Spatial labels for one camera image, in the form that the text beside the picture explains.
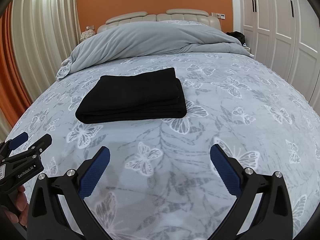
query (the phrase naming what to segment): bed sheet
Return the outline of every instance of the bed sheet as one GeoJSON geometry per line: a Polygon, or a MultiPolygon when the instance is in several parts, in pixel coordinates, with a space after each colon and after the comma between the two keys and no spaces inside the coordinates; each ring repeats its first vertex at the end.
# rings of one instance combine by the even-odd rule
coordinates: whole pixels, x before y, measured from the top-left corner
{"type": "MultiPolygon", "coordinates": [[[[210,161],[215,143],[257,173],[283,173],[296,235],[319,204],[319,126],[303,96],[257,61],[237,54],[184,53],[115,60],[71,74],[32,104],[8,138],[29,134],[16,154],[51,134],[52,145],[42,154],[48,176],[77,169],[101,146],[108,147],[110,164],[85,199],[103,228],[114,240],[187,240],[207,239],[235,201],[210,161]],[[184,118],[95,125],[75,118],[100,76],[168,67],[183,84],[184,118]]],[[[35,180],[25,184],[28,199],[35,180]]],[[[241,231],[257,206],[258,199],[241,231]]]]}

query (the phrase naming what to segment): beige curtain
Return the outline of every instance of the beige curtain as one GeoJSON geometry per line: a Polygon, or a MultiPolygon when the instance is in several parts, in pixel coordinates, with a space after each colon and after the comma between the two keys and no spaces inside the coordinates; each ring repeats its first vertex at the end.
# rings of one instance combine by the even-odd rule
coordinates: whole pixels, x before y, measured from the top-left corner
{"type": "Polygon", "coordinates": [[[76,0],[13,0],[12,46],[33,101],[55,82],[80,34],[76,0]]]}
{"type": "Polygon", "coordinates": [[[11,127],[0,109],[0,142],[3,142],[11,131],[11,127]]]}

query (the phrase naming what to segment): label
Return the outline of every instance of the label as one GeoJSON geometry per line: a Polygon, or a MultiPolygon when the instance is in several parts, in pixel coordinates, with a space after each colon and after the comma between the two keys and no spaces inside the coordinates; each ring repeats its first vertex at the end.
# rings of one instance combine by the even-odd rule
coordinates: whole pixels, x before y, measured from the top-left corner
{"type": "Polygon", "coordinates": [[[0,179],[4,178],[5,164],[0,167],[0,179]]]}
{"type": "Polygon", "coordinates": [[[21,178],[23,175],[26,175],[28,172],[30,172],[31,170],[33,170],[33,166],[31,166],[29,169],[25,170],[23,173],[21,173],[20,175],[18,175],[18,178],[21,178]]]}

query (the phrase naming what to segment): white label sticker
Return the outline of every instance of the white label sticker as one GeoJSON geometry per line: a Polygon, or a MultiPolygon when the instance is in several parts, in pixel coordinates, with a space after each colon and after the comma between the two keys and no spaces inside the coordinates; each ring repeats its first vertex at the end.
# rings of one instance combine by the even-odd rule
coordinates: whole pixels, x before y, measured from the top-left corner
{"type": "Polygon", "coordinates": [[[4,178],[5,164],[0,167],[0,179],[4,178]]]}

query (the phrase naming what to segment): orange curtain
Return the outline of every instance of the orange curtain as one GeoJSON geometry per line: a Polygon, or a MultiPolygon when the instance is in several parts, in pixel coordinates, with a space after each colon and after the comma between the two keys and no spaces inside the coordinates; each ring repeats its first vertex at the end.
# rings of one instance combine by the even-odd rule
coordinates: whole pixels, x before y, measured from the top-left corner
{"type": "Polygon", "coordinates": [[[13,127],[32,101],[21,81],[11,44],[10,4],[0,18],[0,108],[13,127]]]}

